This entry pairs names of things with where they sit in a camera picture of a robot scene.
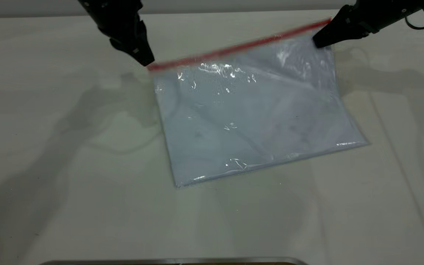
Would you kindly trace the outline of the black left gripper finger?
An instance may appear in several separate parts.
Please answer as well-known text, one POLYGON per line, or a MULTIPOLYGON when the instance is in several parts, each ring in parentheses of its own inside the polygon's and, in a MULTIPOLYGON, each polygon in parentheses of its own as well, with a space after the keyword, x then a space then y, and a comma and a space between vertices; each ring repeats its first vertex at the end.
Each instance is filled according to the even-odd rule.
POLYGON ((148 42, 146 25, 140 20, 135 25, 133 43, 133 58, 143 67, 146 67, 155 61, 155 57, 148 42))
POLYGON ((110 36, 109 42, 114 49, 125 52, 128 55, 135 56, 139 52, 137 45, 139 38, 137 36, 126 38, 115 38, 110 36))

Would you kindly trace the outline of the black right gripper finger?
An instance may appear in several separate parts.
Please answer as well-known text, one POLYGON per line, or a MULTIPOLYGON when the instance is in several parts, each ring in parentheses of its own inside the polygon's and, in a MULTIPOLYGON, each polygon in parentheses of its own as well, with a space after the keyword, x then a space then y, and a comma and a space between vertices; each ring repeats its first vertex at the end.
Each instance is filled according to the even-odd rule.
POLYGON ((370 32, 359 25, 329 23, 319 30, 312 41, 316 48, 321 49, 346 40, 359 40, 370 35, 370 32))
POLYGON ((364 27, 365 5, 344 5, 330 22, 332 28, 364 27))

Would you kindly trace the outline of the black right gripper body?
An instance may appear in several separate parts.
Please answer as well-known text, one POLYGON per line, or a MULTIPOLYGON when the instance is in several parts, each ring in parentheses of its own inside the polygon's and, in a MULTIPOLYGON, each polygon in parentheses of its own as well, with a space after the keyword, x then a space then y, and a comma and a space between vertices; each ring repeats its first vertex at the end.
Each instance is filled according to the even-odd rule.
POLYGON ((358 24, 369 33, 377 33, 423 6, 424 0, 357 0, 354 10, 358 24))

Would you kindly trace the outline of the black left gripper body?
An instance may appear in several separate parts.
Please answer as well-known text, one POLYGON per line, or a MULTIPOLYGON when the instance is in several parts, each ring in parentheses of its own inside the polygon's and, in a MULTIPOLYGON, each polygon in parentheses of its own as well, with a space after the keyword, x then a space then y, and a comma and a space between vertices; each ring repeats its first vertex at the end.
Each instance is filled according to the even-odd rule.
POLYGON ((143 33, 140 0, 78 0, 97 28, 115 40, 135 40, 143 33))

